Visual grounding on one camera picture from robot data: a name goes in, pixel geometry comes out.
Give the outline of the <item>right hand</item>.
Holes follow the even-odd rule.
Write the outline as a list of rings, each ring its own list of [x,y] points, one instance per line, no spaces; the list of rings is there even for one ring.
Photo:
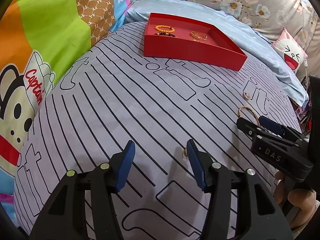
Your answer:
[[[285,175],[280,171],[275,174],[275,178],[279,183],[274,191],[274,198],[279,205],[285,199],[284,177]],[[290,223],[291,229],[299,228],[309,222],[319,206],[315,191],[294,189],[288,193],[287,200],[293,206],[300,208],[299,213]]]

